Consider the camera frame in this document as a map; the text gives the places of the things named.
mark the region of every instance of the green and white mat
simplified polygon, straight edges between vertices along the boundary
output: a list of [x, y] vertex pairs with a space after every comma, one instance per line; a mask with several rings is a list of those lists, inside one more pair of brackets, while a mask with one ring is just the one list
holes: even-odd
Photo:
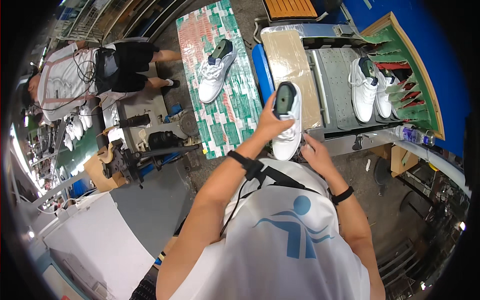
[[[257, 128], [262, 105], [252, 68], [230, 2], [222, 0], [177, 19], [180, 51], [190, 98], [208, 159], [224, 156]], [[205, 104], [198, 98], [200, 65], [223, 38], [237, 49], [217, 99]]]

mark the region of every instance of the black shorts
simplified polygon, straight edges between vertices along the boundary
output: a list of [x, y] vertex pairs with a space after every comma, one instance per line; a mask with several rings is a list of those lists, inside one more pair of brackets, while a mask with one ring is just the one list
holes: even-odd
[[115, 61], [119, 77], [112, 86], [112, 92], [138, 92], [143, 90], [147, 77], [137, 72], [146, 72], [153, 53], [160, 49], [147, 42], [122, 42], [115, 44]]

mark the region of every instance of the person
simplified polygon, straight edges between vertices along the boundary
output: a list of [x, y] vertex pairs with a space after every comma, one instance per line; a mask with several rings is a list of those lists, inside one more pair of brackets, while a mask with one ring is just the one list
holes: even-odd
[[293, 124], [273, 115], [275, 95], [253, 135], [198, 191], [160, 266], [158, 300], [385, 299], [367, 218], [322, 143], [305, 134], [301, 153], [326, 181], [291, 161], [260, 159], [262, 172], [276, 170], [265, 178], [243, 168]]
[[181, 60], [180, 53], [136, 41], [85, 46], [85, 41], [75, 42], [47, 57], [42, 72], [34, 70], [24, 85], [24, 105], [39, 106], [46, 119], [55, 121], [108, 90], [127, 93], [180, 84], [138, 73], [148, 71], [151, 62]]

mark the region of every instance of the blue logo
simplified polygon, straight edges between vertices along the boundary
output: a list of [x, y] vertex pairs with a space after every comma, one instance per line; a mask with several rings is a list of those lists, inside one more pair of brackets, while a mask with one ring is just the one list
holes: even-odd
[[[315, 255], [315, 250], [313, 249], [314, 243], [318, 244], [326, 239], [334, 238], [334, 237], [331, 237], [329, 234], [324, 235], [318, 239], [310, 236], [309, 233], [313, 235], [317, 235], [322, 233], [322, 231], [324, 231], [328, 227], [327, 225], [322, 230], [315, 231], [313, 229], [308, 228], [302, 222], [299, 216], [303, 216], [304, 214], [306, 214], [310, 210], [311, 206], [312, 206], [312, 203], [310, 202], [310, 199], [308, 199], [307, 196], [298, 196], [293, 201], [292, 210], [287, 210], [287, 211], [279, 212], [272, 215], [272, 216], [292, 216], [296, 218], [301, 225], [303, 225], [303, 231], [305, 232], [305, 258], [317, 258], [317, 256]], [[300, 257], [300, 238], [301, 238], [302, 226], [299, 223], [290, 222], [290, 221], [274, 221], [268, 218], [262, 218], [253, 227], [256, 227], [258, 224], [262, 222], [268, 222], [273, 226], [288, 232], [287, 256], [292, 258]]]

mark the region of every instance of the plastic water bottle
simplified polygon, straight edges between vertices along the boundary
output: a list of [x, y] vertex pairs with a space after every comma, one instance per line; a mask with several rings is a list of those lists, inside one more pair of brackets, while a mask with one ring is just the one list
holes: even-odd
[[399, 125], [395, 128], [395, 135], [400, 139], [412, 142], [414, 144], [426, 144], [433, 146], [435, 144], [435, 136], [432, 132], [426, 131], [423, 133], [418, 129], [408, 128], [402, 125]]

